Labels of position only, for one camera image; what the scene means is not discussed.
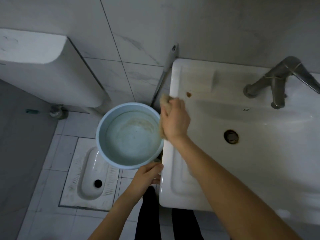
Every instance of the person's left hand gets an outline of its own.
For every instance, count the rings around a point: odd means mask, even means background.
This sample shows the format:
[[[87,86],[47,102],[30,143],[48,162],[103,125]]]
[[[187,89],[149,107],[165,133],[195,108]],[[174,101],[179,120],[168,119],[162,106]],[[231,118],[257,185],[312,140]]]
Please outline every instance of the person's left hand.
[[[162,169],[163,164],[160,162],[150,162],[147,165],[141,166],[124,193],[138,202],[150,184],[160,184],[159,173]]]

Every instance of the sponge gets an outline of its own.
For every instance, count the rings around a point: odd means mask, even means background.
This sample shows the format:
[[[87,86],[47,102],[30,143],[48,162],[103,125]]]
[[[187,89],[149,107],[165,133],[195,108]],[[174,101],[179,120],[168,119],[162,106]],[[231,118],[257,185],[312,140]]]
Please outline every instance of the sponge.
[[[169,103],[170,100],[172,100],[173,97],[170,97],[168,94],[162,94],[161,98],[160,98],[160,106],[164,106],[167,114],[169,115],[170,112],[171,112],[171,109],[172,109],[172,104]],[[159,133],[160,133],[160,137],[162,139],[166,139],[167,140],[167,137],[165,135],[165,132],[163,130],[163,126],[162,126],[162,118],[160,116],[160,121],[159,121]]]

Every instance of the faucet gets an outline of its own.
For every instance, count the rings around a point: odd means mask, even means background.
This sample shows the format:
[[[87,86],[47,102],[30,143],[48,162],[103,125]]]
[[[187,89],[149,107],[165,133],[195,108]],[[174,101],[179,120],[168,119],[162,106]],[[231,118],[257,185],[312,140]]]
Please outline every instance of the faucet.
[[[257,97],[262,89],[271,86],[273,97],[271,107],[281,109],[285,106],[286,81],[291,75],[296,76],[300,81],[320,94],[320,84],[303,66],[301,60],[294,56],[286,57],[254,84],[246,85],[243,93],[246,97],[252,99]]]

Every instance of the sink drain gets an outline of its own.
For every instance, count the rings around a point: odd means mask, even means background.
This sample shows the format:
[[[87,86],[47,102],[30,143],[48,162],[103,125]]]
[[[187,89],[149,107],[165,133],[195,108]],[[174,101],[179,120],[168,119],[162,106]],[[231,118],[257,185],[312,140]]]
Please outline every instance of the sink drain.
[[[99,180],[99,179],[97,179],[96,181],[94,181],[94,186],[95,186],[96,188],[100,188],[100,187],[102,186],[102,181]]]
[[[237,144],[238,141],[239,141],[238,134],[232,129],[227,130],[223,134],[223,137],[226,140],[226,142],[229,143],[229,144]]]

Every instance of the sink basin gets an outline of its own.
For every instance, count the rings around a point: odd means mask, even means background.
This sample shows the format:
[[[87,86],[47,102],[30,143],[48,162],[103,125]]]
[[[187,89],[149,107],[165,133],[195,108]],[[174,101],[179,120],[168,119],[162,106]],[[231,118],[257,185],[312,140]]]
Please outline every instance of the sink basin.
[[[243,88],[268,68],[178,59],[170,95],[185,100],[190,138],[281,217],[320,224],[320,96],[295,77],[286,106],[273,109],[270,88],[257,98]],[[320,75],[313,74],[319,81]],[[233,130],[237,143],[224,133]],[[170,142],[163,147],[159,202],[211,211],[196,179]]]

